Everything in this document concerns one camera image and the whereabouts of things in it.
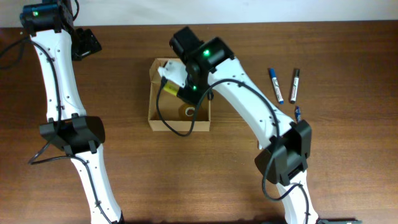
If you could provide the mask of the yellow tape roll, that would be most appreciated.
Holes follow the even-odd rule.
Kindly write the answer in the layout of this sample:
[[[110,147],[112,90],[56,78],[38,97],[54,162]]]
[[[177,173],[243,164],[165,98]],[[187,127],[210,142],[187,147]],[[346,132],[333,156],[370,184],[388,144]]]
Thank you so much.
[[[179,114],[182,118],[191,118],[195,113],[193,105],[184,104],[179,108]]]

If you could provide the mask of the yellow highlighter marker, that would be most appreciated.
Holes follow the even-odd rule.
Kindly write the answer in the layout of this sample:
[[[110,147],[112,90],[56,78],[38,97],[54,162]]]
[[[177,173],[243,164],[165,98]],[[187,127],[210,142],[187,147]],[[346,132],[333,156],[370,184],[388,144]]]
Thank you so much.
[[[173,96],[177,96],[178,91],[180,90],[180,86],[178,86],[174,82],[167,81],[162,89]]]

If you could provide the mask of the brown cardboard box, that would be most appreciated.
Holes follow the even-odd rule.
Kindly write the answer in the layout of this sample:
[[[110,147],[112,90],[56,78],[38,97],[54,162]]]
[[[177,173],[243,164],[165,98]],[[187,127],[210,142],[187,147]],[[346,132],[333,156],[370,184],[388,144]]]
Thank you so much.
[[[156,58],[149,69],[150,78],[150,95],[149,95],[149,111],[148,122],[153,131],[168,131],[169,128],[160,120],[156,107],[160,109],[163,119],[176,131],[186,133],[189,131],[192,118],[182,118],[179,114],[179,108],[187,104],[180,98],[162,91],[159,102],[156,102],[157,93],[160,87],[161,76],[157,69],[166,64],[168,60],[180,61],[177,58]]]

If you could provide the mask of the blue whiteboard marker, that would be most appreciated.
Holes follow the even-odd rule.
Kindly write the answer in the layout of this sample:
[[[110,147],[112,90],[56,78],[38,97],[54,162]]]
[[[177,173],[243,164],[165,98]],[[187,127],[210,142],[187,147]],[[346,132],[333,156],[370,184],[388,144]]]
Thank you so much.
[[[271,81],[272,81],[272,85],[274,87],[274,91],[275,91],[275,95],[277,98],[277,101],[280,105],[284,104],[284,99],[282,97],[281,91],[280,91],[280,87],[279,87],[279,82],[277,81],[277,77],[276,77],[276,73],[275,70],[273,68],[269,69],[269,75],[271,77]]]

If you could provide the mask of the black whiteboard marker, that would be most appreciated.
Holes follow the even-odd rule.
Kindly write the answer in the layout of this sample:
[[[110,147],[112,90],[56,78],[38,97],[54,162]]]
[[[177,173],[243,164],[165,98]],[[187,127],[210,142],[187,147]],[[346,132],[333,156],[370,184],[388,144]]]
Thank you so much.
[[[292,80],[292,89],[290,94],[290,102],[294,104],[297,100],[297,90],[299,85],[300,70],[298,68],[294,69],[294,75]]]

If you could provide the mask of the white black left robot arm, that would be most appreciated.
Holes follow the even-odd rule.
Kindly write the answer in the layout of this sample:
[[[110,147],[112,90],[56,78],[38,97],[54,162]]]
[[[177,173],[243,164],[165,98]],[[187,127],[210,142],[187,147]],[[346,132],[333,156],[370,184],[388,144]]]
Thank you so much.
[[[70,1],[26,5],[20,14],[27,42],[39,58],[47,97],[47,121],[39,127],[46,144],[29,164],[71,161],[85,191],[91,222],[124,223],[104,164],[104,125],[100,117],[87,115],[72,64],[102,47],[91,29],[74,26],[75,18]]]

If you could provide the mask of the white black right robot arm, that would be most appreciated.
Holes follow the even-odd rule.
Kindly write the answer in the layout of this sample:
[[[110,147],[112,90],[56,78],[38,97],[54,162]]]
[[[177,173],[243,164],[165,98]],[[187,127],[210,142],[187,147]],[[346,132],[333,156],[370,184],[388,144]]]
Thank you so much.
[[[274,106],[221,38],[204,42],[184,27],[169,45],[181,63],[168,62],[162,78],[179,86],[177,97],[199,106],[211,91],[223,96],[257,137],[261,152],[255,165],[263,175],[262,187],[267,182],[276,185],[286,222],[318,223],[307,187],[310,125],[305,120],[295,122]]]

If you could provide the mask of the blue ballpoint pen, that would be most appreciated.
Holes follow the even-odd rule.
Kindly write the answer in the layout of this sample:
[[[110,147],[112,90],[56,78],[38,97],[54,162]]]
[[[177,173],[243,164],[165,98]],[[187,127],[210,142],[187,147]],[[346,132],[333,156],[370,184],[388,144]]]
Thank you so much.
[[[296,122],[300,122],[302,120],[301,119],[301,110],[300,110],[299,106],[295,107],[295,119],[296,119]]]

